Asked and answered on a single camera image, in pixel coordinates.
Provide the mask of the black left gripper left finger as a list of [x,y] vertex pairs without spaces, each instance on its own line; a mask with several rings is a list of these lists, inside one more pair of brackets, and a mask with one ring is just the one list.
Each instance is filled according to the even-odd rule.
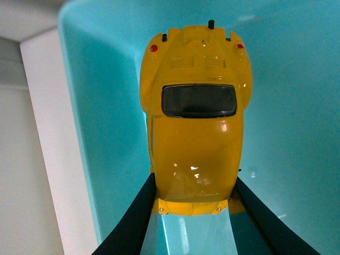
[[155,175],[151,173],[119,223],[93,254],[140,254],[156,192]]

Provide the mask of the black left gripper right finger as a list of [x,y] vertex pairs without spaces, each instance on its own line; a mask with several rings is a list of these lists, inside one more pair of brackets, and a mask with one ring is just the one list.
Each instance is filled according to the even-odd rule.
[[230,199],[230,221],[238,254],[318,254],[240,178]]

